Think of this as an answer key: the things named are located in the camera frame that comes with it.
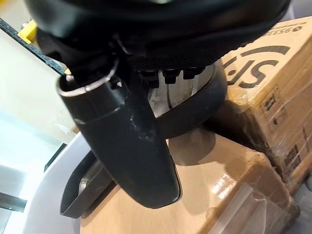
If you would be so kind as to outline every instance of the white wall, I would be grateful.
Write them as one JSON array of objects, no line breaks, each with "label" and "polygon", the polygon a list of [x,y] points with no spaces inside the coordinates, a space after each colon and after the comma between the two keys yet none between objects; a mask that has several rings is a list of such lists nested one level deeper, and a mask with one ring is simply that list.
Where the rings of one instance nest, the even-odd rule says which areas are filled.
[{"label": "white wall", "polygon": [[31,17],[24,0],[0,0],[0,18],[19,31],[21,25]]},{"label": "white wall", "polygon": [[59,74],[0,30],[0,110],[64,143],[75,134],[56,92]]}]

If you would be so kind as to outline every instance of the brown cardboard box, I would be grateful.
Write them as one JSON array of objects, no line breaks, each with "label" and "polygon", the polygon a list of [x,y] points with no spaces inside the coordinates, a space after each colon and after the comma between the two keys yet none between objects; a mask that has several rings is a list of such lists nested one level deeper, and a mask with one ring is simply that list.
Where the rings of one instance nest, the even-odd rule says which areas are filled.
[{"label": "brown cardboard box", "polygon": [[222,61],[228,98],[209,127],[264,152],[293,188],[312,163],[312,18],[278,23]]},{"label": "brown cardboard box", "polygon": [[116,187],[81,220],[81,234],[278,234],[298,217],[263,154],[202,129],[170,139],[169,149],[180,201],[152,210]]}]

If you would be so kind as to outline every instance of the plastic wrap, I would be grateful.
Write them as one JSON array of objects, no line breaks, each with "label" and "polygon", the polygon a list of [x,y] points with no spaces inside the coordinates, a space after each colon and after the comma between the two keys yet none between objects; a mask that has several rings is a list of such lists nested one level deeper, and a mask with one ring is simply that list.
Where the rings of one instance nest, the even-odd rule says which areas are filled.
[{"label": "plastic wrap", "polygon": [[181,200],[152,210],[116,187],[81,220],[81,234],[279,234],[299,216],[263,154],[203,129],[168,145]]},{"label": "plastic wrap", "polygon": [[76,134],[56,92],[59,74],[2,30],[0,42],[0,109],[68,144]]},{"label": "plastic wrap", "polygon": [[222,61],[228,98],[208,126],[265,153],[294,192],[312,164],[312,18],[281,22]]}]

